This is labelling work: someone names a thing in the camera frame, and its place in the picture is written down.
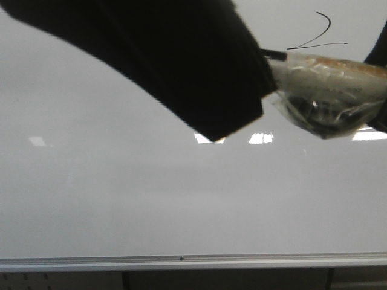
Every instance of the clear plastic wrap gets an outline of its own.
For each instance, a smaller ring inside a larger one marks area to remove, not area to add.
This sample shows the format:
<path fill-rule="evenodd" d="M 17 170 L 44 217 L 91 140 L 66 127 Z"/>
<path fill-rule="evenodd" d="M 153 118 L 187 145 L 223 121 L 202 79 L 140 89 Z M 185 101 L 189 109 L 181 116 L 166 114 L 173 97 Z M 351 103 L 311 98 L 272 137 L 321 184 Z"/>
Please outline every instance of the clear plastic wrap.
<path fill-rule="evenodd" d="M 281 97 L 275 106 L 324 139 L 354 132 L 387 99 L 387 69 L 378 66 L 305 54 L 269 63 Z"/>

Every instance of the black fabric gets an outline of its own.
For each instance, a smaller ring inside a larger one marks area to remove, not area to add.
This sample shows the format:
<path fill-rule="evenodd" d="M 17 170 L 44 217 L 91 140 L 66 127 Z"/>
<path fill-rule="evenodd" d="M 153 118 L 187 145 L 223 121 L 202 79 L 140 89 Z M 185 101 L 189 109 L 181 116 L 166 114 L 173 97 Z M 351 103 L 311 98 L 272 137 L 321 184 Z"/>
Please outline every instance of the black fabric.
<path fill-rule="evenodd" d="M 369 65 L 387 66 L 387 23 L 380 33 L 374 48 L 364 62 Z M 376 118 L 368 123 L 368 126 L 387 133 L 387 101 L 380 108 Z"/>
<path fill-rule="evenodd" d="M 16 19 L 111 65 L 211 140 L 260 117 L 260 98 L 276 89 L 264 56 L 228 0 L 0 4 Z"/>

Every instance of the whiteboard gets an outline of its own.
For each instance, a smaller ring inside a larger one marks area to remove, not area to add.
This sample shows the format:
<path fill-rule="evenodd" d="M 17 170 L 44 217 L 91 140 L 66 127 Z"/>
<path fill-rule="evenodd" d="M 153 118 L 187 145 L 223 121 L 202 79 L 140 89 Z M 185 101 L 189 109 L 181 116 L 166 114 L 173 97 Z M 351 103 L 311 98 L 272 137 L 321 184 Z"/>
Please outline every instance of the whiteboard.
<path fill-rule="evenodd" d="M 314 38 L 319 11 L 332 24 L 314 43 L 348 45 L 302 52 L 357 61 L 387 15 L 385 0 L 235 2 L 261 47 Z M 0 32 L 0 270 L 387 264 L 385 135 L 320 140 L 272 95 L 211 144 L 87 53 L 3 11 Z"/>

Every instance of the wrapped object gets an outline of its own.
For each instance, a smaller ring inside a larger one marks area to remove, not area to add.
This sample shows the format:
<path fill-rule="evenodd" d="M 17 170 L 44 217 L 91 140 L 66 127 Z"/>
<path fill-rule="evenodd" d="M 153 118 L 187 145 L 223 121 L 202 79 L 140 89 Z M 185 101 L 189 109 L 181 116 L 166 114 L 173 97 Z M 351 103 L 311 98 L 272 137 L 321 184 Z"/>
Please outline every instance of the wrapped object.
<path fill-rule="evenodd" d="M 327 57 L 269 58 L 281 99 L 275 106 L 321 138 L 348 135 L 369 122 L 387 99 L 387 69 Z"/>

